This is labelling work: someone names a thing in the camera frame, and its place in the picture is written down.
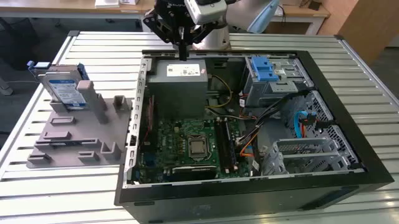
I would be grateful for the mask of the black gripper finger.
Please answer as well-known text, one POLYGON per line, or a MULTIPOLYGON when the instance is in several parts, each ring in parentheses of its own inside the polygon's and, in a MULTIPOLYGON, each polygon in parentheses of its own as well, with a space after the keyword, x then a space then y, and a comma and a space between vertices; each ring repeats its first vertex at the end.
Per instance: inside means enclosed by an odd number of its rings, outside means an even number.
POLYGON ((182 27, 182 60, 186 61, 188 57, 188 46, 193 43, 200 43, 201 40, 206 37, 212 30, 218 26, 218 22, 213 21, 204 25, 200 25, 197 28, 182 27))
POLYGON ((177 14, 170 10, 162 11, 152 8, 142 22, 158 38, 174 46, 178 51, 178 60, 184 61, 184 39, 181 26, 177 24, 177 14))

